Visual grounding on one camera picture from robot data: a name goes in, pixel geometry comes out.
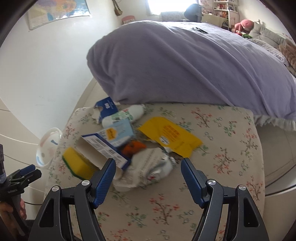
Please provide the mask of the person's left hand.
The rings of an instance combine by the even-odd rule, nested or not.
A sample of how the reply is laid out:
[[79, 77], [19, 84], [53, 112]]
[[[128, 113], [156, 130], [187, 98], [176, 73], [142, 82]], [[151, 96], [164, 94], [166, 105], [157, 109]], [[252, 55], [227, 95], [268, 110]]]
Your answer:
[[[27, 219], [26, 209], [25, 209], [25, 202], [23, 199], [20, 200], [20, 216], [23, 220]], [[9, 213], [13, 212], [13, 208], [7, 204], [6, 202], [1, 202], [1, 218], [6, 225], [13, 224], [13, 221], [10, 218]]]

